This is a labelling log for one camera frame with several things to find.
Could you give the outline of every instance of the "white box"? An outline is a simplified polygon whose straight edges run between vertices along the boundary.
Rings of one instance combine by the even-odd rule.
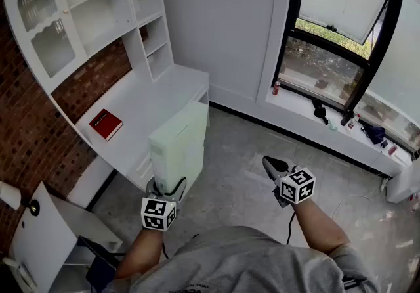
[[[185,177],[185,198],[201,173],[208,111],[208,105],[190,102],[149,136],[155,183],[162,194],[173,192]]]
[[[308,168],[303,168],[280,179],[280,196],[298,204],[314,194],[315,176]]]
[[[141,214],[143,227],[166,231],[177,216],[177,204],[175,202],[143,198]]]

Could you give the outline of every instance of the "gray floor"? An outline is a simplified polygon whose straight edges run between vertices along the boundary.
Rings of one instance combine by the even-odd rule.
[[[210,113],[203,171],[164,234],[169,256],[196,233],[221,225],[247,225],[285,243],[292,208],[277,204],[261,160],[283,156],[316,176],[313,199],[330,217],[347,195],[374,198],[348,197],[334,219],[363,254],[383,292],[407,290],[420,258],[419,212],[386,202],[384,193],[378,196],[381,179],[372,173],[220,110]],[[125,245],[140,231],[143,195],[118,175],[94,207]],[[307,246],[296,220],[290,244]]]

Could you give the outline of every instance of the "window frame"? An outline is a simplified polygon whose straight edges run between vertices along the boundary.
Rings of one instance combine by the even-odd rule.
[[[341,112],[342,114],[347,114],[347,113],[353,114],[354,108],[357,106],[363,94],[368,89],[370,83],[375,77],[375,74],[378,71],[379,66],[381,65],[381,62],[388,50],[388,46],[391,42],[396,24],[398,22],[398,17],[400,16],[401,6],[402,6],[402,0],[385,0],[383,9],[385,9],[385,7],[387,9],[385,11],[382,28],[381,28],[381,31],[379,32],[376,44],[373,47],[370,58],[369,60],[366,60],[360,55],[353,53],[352,51],[334,42],[331,42],[320,36],[317,36],[312,33],[296,28],[295,24],[296,24],[296,19],[299,18],[301,0],[289,0],[289,8],[288,8],[286,22],[285,22],[283,39],[280,45],[280,52],[278,55],[277,65],[276,65],[276,69],[274,72],[271,86],[272,87],[274,86],[275,82],[277,81],[278,75],[280,73],[280,68],[282,66],[283,57],[285,53],[285,47],[286,47],[288,38],[294,37],[295,39],[300,39],[301,41],[311,43],[319,48],[327,50],[330,53],[343,57],[344,59],[358,65],[363,70],[362,76],[360,77],[359,82],[357,83],[352,94],[350,95],[350,97],[348,98],[347,102],[344,105],[341,105],[333,100],[320,96],[317,93],[311,92],[308,89],[305,89],[304,87],[299,87],[292,83],[281,82],[281,86],[288,91],[298,93],[304,97],[307,97],[310,99],[318,99],[326,106],[331,107],[332,109],[337,110],[338,112]],[[378,15],[377,20],[379,19],[380,15],[383,13],[383,9],[381,13]],[[365,120],[364,118],[362,118],[362,123],[371,124],[371,122]],[[416,159],[416,155],[417,157],[420,156],[420,150],[416,151],[414,148],[409,146],[405,141],[403,141],[402,139],[399,139],[395,134],[390,133],[389,131],[385,130],[385,137],[397,143],[408,152],[412,153],[411,158],[413,160]]]

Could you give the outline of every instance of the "brick wall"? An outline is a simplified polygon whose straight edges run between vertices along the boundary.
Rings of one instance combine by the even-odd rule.
[[[80,68],[54,97],[73,121],[131,68],[117,40]],[[30,198],[41,181],[65,198],[96,154],[55,109],[28,69],[0,5],[0,180]],[[0,252],[23,213],[0,201]]]
[[[107,90],[131,70],[121,39],[103,48],[53,93],[61,109],[76,123]]]

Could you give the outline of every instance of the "bottle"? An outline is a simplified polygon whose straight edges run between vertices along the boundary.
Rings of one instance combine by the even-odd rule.
[[[354,125],[356,125],[356,122],[359,121],[360,118],[360,114],[358,114],[357,116],[354,116],[353,119],[351,119],[351,121],[348,123],[348,128],[353,129]]]

